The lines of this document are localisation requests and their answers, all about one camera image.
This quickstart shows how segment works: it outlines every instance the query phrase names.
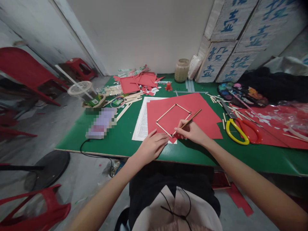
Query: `hand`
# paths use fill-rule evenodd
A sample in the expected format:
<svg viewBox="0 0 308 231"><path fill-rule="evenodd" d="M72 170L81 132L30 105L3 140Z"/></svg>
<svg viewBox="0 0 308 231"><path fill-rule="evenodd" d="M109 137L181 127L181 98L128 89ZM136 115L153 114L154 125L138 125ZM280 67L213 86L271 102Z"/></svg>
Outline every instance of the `hand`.
<svg viewBox="0 0 308 231"><path fill-rule="evenodd" d="M148 134L136 153L131 157L139 167L143 167L156 159L168 143L169 136L166 133L156 133L156 131L157 129Z"/></svg>
<svg viewBox="0 0 308 231"><path fill-rule="evenodd" d="M174 130L180 135L182 139L187 137L191 141L204 145L210 138L198 127L198 125L191 121L187 124L183 129L181 127L187 122L188 120L180 120L179 125Z"/></svg>

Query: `black cable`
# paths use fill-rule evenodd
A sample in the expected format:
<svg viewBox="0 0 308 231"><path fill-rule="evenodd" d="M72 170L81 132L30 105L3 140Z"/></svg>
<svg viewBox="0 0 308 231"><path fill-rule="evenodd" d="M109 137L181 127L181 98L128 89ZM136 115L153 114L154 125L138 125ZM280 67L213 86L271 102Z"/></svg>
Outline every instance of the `black cable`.
<svg viewBox="0 0 308 231"><path fill-rule="evenodd" d="M112 160L108 157L102 157L102 156L99 156L99 155L95 155L95 154L86 154L84 152L82 152L82 146L85 144L85 142L89 142L90 139L87 139L85 140L82 145L80 146L80 153L85 155L85 156L88 156L88 157L96 157L96 158L105 158L105 159L109 159L110 160L110 170L109 170L109 176L112 178L113 176L111 175L111 169L112 169Z"/></svg>
<svg viewBox="0 0 308 231"><path fill-rule="evenodd" d="M187 224L188 224L189 230L192 231L192 229L191 229L191 227L190 227L190 224L189 224L189 222L188 222L188 220L187 220L187 216L189 215L189 213L190 213L190 211L191 211L191 209L192 209L192 202L191 202L190 197L189 197L189 195L187 194L187 192L185 192L185 193L186 193L186 195L188 196L190 206L189 206L189 211L188 211L188 213L187 213L186 216L184 216L184 215L178 215L178 214L172 212L172 211L171 211L171 207L170 207L170 205L169 205L169 203L168 203L167 198L165 197L165 195L164 195L161 191L160 191L160 193L164 196L164 198L165 198L165 200L166 200L166 202L167 202L167 204L168 204L169 209L165 208L164 206L160 206L160 207L161 207L162 209L168 211L168 212L171 213L172 215L175 215L175 216L179 217L180 219L186 221Z"/></svg>

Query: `blue writing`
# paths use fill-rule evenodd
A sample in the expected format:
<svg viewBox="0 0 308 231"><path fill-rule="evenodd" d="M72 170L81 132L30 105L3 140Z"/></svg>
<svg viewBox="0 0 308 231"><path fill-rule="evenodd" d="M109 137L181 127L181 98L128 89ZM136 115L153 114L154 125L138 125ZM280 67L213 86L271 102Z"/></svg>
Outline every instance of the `blue writing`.
<svg viewBox="0 0 308 231"><path fill-rule="evenodd" d="M232 6L235 6L236 2L237 2L237 0L233 0ZM242 4L246 3L246 2L247 2L247 0L238 0L237 5L242 5Z"/></svg>
<svg viewBox="0 0 308 231"><path fill-rule="evenodd" d="M233 25L234 23L237 22L237 18L235 17L236 13L238 13L238 10L235 9L233 12L230 13L229 20L226 20L224 22L225 28L221 30L220 32L228 32L228 31L233 31Z"/></svg>
<svg viewBox="0 0 308 231"><path fill-rule="evenodd" d="M268 35L268 33L264 32L264 30L268 27L270 26L263 26L262 28L258 29L259 32L256 35L250 37L250 44L246 47L261 46L261 39L264 39Z"/></svg>
<svg viewBox="0 0 308 231"><path fill-rule="evenodd" d="M211 52L210 52L210 55L208 56L208 60L209 60L209 61L212 60L212 58L213 58L213 56L214 56L215 54L218 54L218 53L220 53L220 52L221 52L221 54L223 54L223 53L226 53L226 52L228 51L226 47L221 47L221 48L219 48L219 50L218 50L217 52L215 52L216 50L217 50L216 47L213 47L213 48L212 48L212 50L211 50ZM221 59L221 56L222 56L222 55L216 55L214 61L221 61L221 60L222 60L222 59Z"/></svg>
<svg viewBox="0 0 308 231"><path fill-rule="evenodd" d="M237 57L235 60L233 60L234 62L231 64L231 67L232 68L238 68L238 67L247 68L249 65L245 65L245 64L249 60L249 58L250 56L244 56L243 58Z"/></svg>
<svg viewBox="0 0 308 231"><path fill-rule="evenodd" d="M208 66L207 69L205 71L203 71L204 76L202 76L202 77L212 77L212 72L214 70L215 69L213 69L212 65Z"/></svg>
<svg viewBox="0 0 308 231"><path fill-rule="evenodd" d="M286 1L286 0L272 0L272 3L269 4L269 5L266 7L266 8L269 9L269 11L266 12L266 13L263 15L263 16L264 16L263 21L264 21L264 20L267 20L267 19L270 17L270 15L271 15L272 13L273 13L274 15L273 15L273 17L272 17L270 20L273 20L273 19L275 19L275 18L283 18L283 17L285 17L285 16L288 16L288 13L285 13L287 7L284 7L284 8L282 8L282 9L277 10L278 7L280 7L285 1ZM288 0L288 1L286 2L286 5L290 5L290 4L293 3L293 2L294 2L294 0Z"/></svg>
<svg viewBox="0 0 308 231"><path fill-rule="evenodd" d="M237 73L234 73L234 72L235 72L235 70L230 71L230 74L226 74L224 80L225 81L234 81L233 77L237 76Z"/></svg>

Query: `scissors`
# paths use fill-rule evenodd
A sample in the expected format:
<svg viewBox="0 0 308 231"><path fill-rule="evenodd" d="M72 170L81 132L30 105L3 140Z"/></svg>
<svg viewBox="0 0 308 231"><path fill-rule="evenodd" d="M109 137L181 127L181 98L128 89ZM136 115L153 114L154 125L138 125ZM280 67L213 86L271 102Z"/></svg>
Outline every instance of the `scissors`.
<svg viewBox="0 0 308 231"><path fill-rule="evenodd" d="M261 144L262 142L262 135L259 132L259 130L255 127L255 125L248 121L248 120L239 120L237 118L236 115L234 115L231 110L227 107L227 105L225 104L225 102L223 102L222 100L220 101L222 103L222 106L224 107L224 109L226 110L227 114L229 115L230 119L228 121L226 121L226 132L228 134L228 136L233 139L236 143L241 144L241 145L248 145L249 143L252 144ZM244 138L244 142L243 141L239 141L237 138L235 138L231 132L230 132L230 123L235 127L235 129L242 135L242 137ZM257 135L257 140L256 141L252 141L249 136L247 136L247 132L246 132L246 128L245 125L247 125L248 127L250 127Z"/></svg>

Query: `paint palette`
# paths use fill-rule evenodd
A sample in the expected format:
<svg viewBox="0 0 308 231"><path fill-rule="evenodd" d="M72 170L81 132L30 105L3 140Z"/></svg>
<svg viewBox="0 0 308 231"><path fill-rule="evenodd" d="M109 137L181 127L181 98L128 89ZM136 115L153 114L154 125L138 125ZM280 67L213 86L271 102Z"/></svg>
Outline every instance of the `paint palette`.
<svg viewBox="0 0 308 231"><path fill-rule="evenodd" d="M250 107L266 107L269 104L267 98L259 94L254 88L241 85L240 83L223 82L219 84L218 92L225 100L241 108L247 107L238 101L230 92Z"/></svg>

